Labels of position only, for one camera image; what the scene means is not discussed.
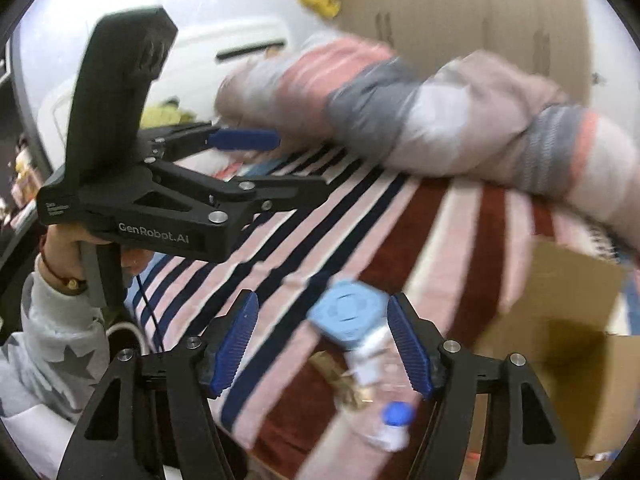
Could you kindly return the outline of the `person's left hand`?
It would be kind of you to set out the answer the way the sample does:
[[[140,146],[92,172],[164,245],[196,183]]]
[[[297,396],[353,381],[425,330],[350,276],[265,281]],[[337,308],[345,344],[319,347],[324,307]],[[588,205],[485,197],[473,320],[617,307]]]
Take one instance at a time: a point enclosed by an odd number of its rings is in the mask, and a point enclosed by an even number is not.
[[[108,246],[110,243],[90,234],[79,224],[49,226],[40,248],[38,270],[43,279],[59,292],[70,292],[70,282],[86,279],[80,244]]]

